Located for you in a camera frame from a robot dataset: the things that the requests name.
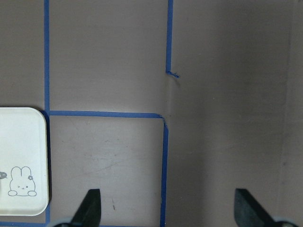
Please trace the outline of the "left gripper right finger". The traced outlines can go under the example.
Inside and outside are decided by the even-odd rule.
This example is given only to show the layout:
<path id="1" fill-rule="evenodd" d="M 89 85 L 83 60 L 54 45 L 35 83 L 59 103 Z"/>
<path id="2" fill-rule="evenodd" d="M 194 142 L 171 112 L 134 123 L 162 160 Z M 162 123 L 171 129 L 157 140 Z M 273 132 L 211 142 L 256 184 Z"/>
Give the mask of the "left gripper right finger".
<path id="1" fill-rule="evenodd" d="M 274 220 L 247 189 L 235 189 L 234 219 L 238 227 L 297 227 L 288 220 Z"/>

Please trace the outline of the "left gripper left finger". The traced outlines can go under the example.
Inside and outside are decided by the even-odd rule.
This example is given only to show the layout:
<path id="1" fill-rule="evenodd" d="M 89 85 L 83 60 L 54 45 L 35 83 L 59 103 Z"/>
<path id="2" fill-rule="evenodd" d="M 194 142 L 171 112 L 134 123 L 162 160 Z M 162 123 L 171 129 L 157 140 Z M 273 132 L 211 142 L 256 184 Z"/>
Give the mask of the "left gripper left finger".
<path id="1" fill-rule="evenodd" d="M 101 221 L 100 189 L 88 190 L 71 220 L 49 223 L 50 227 L 99 227 Z"/>

